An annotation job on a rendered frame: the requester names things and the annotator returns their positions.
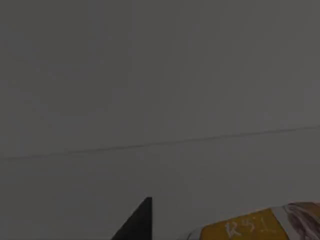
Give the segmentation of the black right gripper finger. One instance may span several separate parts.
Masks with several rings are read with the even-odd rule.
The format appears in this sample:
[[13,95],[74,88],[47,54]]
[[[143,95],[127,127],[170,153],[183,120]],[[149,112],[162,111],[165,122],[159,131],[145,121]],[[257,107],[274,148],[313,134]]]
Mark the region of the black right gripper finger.
[[152,240],[152,197],[146,197],[111,240]]

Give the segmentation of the yellow and white can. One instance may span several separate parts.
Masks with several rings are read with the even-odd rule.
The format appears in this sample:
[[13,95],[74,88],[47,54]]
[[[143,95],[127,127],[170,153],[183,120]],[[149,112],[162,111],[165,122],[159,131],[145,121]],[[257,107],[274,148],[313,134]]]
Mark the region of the yellow and white can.
[[291,202],[194,229],[177,240],[320,240],[320,202]]

